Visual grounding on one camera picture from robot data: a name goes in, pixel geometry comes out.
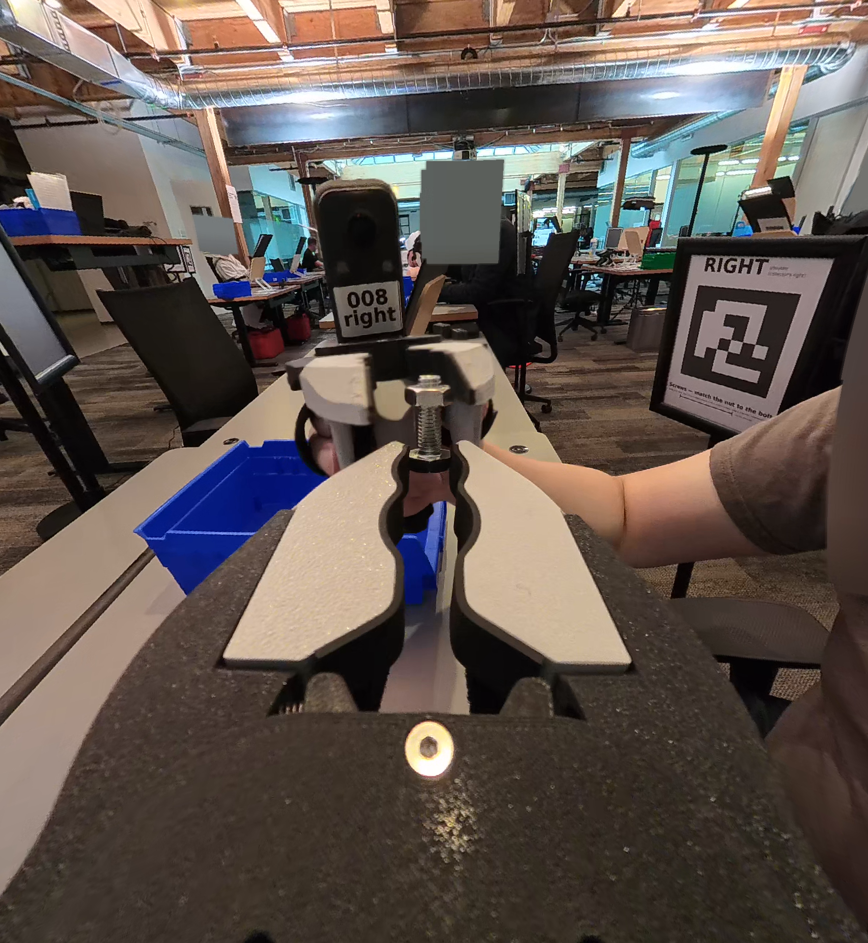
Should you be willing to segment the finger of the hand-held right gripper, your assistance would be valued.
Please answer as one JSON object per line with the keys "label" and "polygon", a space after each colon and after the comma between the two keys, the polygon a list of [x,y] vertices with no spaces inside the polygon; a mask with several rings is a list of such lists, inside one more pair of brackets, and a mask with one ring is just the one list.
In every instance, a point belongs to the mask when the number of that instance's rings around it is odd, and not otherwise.
{"label": "finger of the hand-held right gripper", "polygon": [[299,374],[306,406],[331,437],[339,469],[391,442],[414,444],[406,381],[368,353],[315,357]]}
{"label": "finger of the hand-held right gripper", "polygon": [[444,421],[451,442],[480,444],[495,392],[493,356],[487,345],[438,345],[438,354],[450,388]]}

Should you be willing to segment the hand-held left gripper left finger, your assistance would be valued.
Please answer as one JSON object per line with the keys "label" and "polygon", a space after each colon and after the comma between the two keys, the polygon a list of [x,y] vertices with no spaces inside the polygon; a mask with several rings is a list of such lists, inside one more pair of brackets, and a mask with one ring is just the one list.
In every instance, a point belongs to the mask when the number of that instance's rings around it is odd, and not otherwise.
{"label": "hand-held left gripper left finger", "polygon": [[294,509],[224,648],[230,668],[344,678],[378,710],[404,646],[407,449],[391,442],[328,478]]}

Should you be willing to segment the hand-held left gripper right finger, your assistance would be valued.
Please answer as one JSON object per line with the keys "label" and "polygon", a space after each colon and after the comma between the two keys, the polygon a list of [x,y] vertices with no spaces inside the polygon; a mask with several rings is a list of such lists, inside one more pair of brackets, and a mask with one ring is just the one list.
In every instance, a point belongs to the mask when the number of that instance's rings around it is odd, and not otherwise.
{"label": "hand-held left gripper right finger", "polygon": [[632,666],[566,519],[525,477],[473,442],[454,446],[457,555],[451,648],[473,714],[498,714],[522,680]]}

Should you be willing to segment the silver hex bolt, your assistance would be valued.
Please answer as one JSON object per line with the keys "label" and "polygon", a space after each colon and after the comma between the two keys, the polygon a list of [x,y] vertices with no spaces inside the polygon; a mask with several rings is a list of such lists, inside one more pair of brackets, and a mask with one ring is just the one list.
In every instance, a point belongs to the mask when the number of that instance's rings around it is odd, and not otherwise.
{"label": "silver hex bolt", "polygon": [[[416,382],[422,386],[445,384],[436,373],[423,373]],[[451,451],[442,443],[442,408],[416,408],[413,410],[416,445],[409,451],[408,460],[412,471],[438,473],[449,470]]]}

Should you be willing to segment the person's right forearm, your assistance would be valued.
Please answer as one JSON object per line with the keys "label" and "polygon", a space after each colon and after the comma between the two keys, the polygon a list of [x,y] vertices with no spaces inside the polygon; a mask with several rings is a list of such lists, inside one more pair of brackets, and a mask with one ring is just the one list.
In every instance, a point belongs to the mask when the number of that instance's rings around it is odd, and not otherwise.
{"label": "person's right forearm", "polygon": [[548,463],[486,443],[487,454],[578,516],[625,564],[649,569],[761,556],[727,514],[711,478],[710,453],[621,476]]}

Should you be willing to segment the person's right hand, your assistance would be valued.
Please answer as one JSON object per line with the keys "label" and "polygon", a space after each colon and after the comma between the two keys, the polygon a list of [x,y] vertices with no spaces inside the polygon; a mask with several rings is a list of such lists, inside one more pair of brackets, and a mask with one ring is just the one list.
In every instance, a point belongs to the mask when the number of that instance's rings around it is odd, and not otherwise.
{"label": "person's right hand", "polygon": [[[341,465],[329,432],[315,431],[308,437],[310,452],[321,471],[330,477],[339,473]],[[450,488],[449,472],[423,473],[411,471],[403,510],[406,519],[417,517],[437,503],[455,503]]]}

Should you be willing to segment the tan wooden board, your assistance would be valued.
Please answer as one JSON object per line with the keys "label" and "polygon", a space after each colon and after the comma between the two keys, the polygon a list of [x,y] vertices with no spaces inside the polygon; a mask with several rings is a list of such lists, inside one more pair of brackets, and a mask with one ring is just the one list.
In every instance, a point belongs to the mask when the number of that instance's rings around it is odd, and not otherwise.
{"label": "tan wooden board", "polygon": [[416,282],[404,314],[405,336],[422,336],[426,333],[444,281],[445,275],[439,275]]}

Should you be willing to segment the large blue plastic bin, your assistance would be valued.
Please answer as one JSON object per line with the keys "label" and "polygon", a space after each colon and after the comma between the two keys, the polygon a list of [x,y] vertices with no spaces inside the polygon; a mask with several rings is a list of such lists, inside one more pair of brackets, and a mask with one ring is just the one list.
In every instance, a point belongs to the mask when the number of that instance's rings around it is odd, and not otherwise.
{"label": "large blue plastic bin", "polygon": [[[298,503],[327,478],[310,469],[294,441],[239,442],[145,521],[136,532],[181,589],[190,593],[279,512],[287,525]],[[438,591],[447,504],[428,507],[419,536],[397,543],[404,561],[404,606]]]}

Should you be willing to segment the grey waste bin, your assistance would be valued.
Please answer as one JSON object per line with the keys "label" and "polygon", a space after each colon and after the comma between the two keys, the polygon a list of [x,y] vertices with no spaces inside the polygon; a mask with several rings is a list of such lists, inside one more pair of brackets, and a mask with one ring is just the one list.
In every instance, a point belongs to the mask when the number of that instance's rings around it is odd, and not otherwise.
{"label": "grey waste bin", "polygon": [[663,305],[635,307],[631,311],[626,346],[635,353],[658,352],[667,308]]}

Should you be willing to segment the black sign easel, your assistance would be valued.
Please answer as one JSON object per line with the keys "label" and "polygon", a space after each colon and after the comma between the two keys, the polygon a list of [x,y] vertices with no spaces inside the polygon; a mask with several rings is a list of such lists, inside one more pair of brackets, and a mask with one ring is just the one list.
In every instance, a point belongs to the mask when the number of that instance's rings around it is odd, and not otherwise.
{"label": "black sign easel", "polygon": [[53,473],[71,496],[69,502],[38,523],[37,533],[43,541],[72,524],[114,489],[114,486],[101,482],[102,476],[132,476],[147,466],[147,461],[142,460],[111,462],[107,459],[66,382],[66,375],[47,392],[33,392],[17,364],[0,344],[3,389],[21,418],[29,424],[30,433]]}

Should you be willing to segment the black framed marker sign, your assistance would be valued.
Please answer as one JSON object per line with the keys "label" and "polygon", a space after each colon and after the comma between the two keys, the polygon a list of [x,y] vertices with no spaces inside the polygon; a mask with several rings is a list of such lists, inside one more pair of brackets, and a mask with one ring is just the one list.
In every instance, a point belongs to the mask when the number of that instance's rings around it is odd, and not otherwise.
{"label": "black framed marker sign", "polygon": [[678,243],[650,408],[716,443],[841,383],[868,235]]}
{"label": "black framed marker sign", "polygon": [[0,344],[33,392],[47,392],[79,363],[1,223]]}

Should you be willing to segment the white box stack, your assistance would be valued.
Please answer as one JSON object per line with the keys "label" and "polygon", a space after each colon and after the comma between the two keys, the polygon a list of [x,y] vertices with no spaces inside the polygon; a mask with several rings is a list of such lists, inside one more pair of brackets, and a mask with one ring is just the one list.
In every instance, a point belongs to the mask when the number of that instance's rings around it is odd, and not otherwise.
{"label": "white box stack", "polygon": [[27,174],[32,204],[41,209],[73,210],[70,185],[63,173],[32,171]]}

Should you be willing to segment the black floor lamp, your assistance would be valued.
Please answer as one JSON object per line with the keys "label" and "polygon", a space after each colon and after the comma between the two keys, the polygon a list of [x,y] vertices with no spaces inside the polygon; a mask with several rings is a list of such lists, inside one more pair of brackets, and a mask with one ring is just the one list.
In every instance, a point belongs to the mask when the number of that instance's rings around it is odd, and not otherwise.
{"label": "black floor lamp", "polygon": [[705,145],[705,146],[693,148],[690,151],[690,155],[692,157],[701,158],[701,166],[700,166],[700,175],[698,178],[696,192],[694,195],[694,200],[693,200],[693,204],[691,208],[689,224],[687,228],[688,237],[693,237],[695,235],[696,220],[697,220],[698,209],[700,205],[700,196],[701,196],[701,192],[705,183],[710,159],[719,153],[725,152],[726,150],[727,150],[726,144],[712,144],[712,145]]}

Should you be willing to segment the silver ceiling duct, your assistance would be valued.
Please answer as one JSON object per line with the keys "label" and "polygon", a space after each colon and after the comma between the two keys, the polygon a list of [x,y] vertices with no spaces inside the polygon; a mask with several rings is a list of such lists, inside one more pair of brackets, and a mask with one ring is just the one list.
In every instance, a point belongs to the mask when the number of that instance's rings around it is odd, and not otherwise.
{"label": "silver ceiling duct", "polygon": [[275,64],[207,66],[165,79],[146,73],[107,41],[42,2],[0,2],[0,40],[89,84],[168,111],[318,103],[490,88],[663,77],[767,73],[819,67],[827,73],[851,58],[851,42],[773,48],[637,49],[616,54],[563,44],[487,49],[478,58],[432,51],[315,56]]}

